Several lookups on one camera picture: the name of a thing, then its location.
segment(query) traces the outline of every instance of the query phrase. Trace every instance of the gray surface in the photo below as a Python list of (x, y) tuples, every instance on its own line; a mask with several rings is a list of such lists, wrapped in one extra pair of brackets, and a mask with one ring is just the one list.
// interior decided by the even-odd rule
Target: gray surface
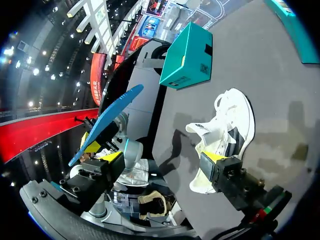
[[(265, 178), (267, 188), (279, 184), (293, 194), (278, 217), (280, 225), (310, 184), (320, 153), (320, 69), (300, 62), (279, 18), (255, 0), (211, 31), (211, 81), (178, 91), (167, 89), (152, 152), (162, 170), (172, 170), (164, 178), (203, 239), (238, 225), (242, 217), (223, 194), (203, 195), (189, 189), (199, 167), (192, 144), (200, 138), (187, 133), (185, 126), (211, 120), (220, 93), (237, 88), (252, 104), (255, 138), (245, 152), (244, 167)], [(174, 135), (175, 130), (185, 136)], [(181, 148), (180, 154), (172, 154), (172, 145)]]

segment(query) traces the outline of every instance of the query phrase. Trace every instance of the shoe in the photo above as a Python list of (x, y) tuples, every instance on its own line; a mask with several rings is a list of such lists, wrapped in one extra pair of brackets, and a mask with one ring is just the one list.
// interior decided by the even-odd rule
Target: shoe
[[(210, 122), (185, 126), (187, 132), (201, 137), (195, 146), (199, 158), (206, 151), (241, 160), (255, 135), (255, 119), (248, 99), (241, 91), (231, 88), (216, 98), (214, 108), (216, 116)], [(200, 168), (189, 187), (201, 194), (216, 192)]]

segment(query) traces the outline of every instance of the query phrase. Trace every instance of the poster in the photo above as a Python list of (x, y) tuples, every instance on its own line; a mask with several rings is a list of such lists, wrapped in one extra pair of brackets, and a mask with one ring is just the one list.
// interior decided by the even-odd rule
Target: poster
[(100, 105), (102, 97), (101, 74), (103, 71), (103, 67), (105, 66), (106, 59), (106, 54), (94, 53), (91, 62), (90, 88), (93, 100), (98, 106)]
[(148, 42), (149, 39), (148, 38), (144, 38), (141, 36), (134, 36), (130, 47), (129, 47), (129, 51), (135, 51), (137, 48), (139, 48), (141, 45), (143, 45), (144, 43)]
[(162, 19), (169, 1), (170, 0), (145, 0), (141, 13)]
[(119, 67), (119, 65), (125, 60), (125, 56), (117, 55), (115, 57), (114, 71)]

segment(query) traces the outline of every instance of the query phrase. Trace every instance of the stage light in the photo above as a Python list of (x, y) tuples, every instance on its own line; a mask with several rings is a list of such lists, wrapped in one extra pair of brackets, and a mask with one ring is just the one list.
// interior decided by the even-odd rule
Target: stage light
[(20, 68), (20, 66), (21, 66), (21, 62), (20, 62), (20, 61), (17, 61), (17, 62), (16, 62), (16, 65), (15, 65), (15, 68), (18, 69), (18, 68)]
[(27, 63), (27, 64), (31, 64), (31, 59), (32, 59), (32, 57), (29, 56), (29, 57), (27, 58), (27, 60), (26, 60), (26, 63)]
[(37, 76), (38, 74), (39, 74), (39, 69), (38, 68), (35, 68), (34, 70), (33, 70), (33, 75), (35, 75), (35, 76)]

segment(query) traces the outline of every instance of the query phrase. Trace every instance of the teal box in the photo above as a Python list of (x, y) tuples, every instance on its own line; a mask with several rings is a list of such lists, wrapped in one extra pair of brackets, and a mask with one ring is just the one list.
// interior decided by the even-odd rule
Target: teal box
[(169, 47), (159, 84), (181, 89), (211, 77), (212, 33), (190, 22)]
[(286, 11), (277, 0), (264, 0), (264, 2), (282, 21), (298, 51), (301, 62), (319, 64), (317, 50), (297, 16), (293, 12)]

